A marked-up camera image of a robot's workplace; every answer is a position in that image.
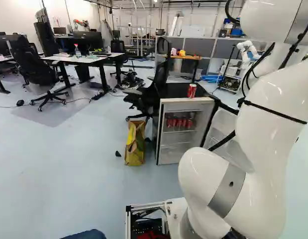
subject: gray floor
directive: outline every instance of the gray floor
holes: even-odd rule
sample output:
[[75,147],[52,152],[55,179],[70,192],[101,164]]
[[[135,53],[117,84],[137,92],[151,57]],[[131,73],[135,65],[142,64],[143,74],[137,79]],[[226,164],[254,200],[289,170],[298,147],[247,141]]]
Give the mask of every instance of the gray floor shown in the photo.
[[[114,67],[105,70],[115,85],[108,75]],[[76,81],[73,67],[67,71]],[[154,74],[154,69],[136,71],[144,79]],[[100,82],[97,69],[90,72]],[[11,94],[0,94],[0,106],[34,98],[34,92],[21,88],[21,81],[11,75],[3,79]],[[210,92],[216,88],[201,85]],[[77,85],[70,99],[94,94],[87,85]],[[214,94],[236,107],[239,96],[223,90]],[[106,95],[90,104],[84,99],[66,106],[49,104],[42,113],[37,106],[0,108],[0,238],[58,239],[98,229],[108,239],[122,239],[125,205],[182,196],[177,165],[156,166],[151,148],[141,167],[125,166],[123,158],[115,157],[116,150],[124,155],[125,117],[137,113],[129,106],[122,97]],[[287,182],[288,218],[282,238],[308,238],[308,126],[292,151]]]

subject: mini fridge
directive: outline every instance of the mini fridge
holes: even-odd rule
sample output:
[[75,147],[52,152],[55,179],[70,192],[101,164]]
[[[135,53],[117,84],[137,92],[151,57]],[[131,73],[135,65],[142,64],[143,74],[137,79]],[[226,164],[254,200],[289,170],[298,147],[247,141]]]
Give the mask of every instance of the mini fridge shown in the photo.
[[209,97],[161,99],[153,117],[156,164],[179,163],[188,149],[202,147],[214,107]]

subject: yellow object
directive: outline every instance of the yellow object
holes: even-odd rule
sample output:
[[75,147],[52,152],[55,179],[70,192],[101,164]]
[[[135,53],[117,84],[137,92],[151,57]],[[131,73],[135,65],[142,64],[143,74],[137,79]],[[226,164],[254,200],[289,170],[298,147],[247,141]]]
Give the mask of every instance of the yellow object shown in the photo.
[[180,51],[179,51],[179,55],[180,55],[180,56],[185,56],[185,55],[186,55],[186,51],[180,50]]
[[129,121],[125,147],[125,165],[139,166],[145,163],[145,121]]

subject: silver band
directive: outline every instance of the silver band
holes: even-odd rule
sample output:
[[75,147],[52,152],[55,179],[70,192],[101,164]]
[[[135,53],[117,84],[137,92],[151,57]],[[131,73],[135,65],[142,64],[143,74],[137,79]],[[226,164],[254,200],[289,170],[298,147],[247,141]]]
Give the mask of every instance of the silver band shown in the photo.
[[230,163],[208,207],[225,218],[240,194],[244,179],[245,172]]

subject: red item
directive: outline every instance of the red item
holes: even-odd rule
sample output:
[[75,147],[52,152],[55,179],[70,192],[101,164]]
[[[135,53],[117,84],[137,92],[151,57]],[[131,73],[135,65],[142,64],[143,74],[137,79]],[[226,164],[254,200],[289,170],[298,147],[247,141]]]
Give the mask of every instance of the red item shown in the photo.
[[167,119],[167,128],[171,128],[173,126],[173,119],[172,118],[168,118]]
[[189,119],[187,121],[187,129],[191,129],[192,126],[193,126],[193,121],[191,119]]
[[194,98],[196,95],[197,85],[196,84],[190,84],[188,88],[188,98]]
[[187,119],[186,117],[183,117],[183,127],[186,127],[186,125],[187,125]]
[[177,124],[176,124],[176,126],[177,126],[177,127],[181,127],[182,125],[183,125],[182,119],[177,119]]
[[177,118],[172,119],[172,127],[175,127],[177,124]]

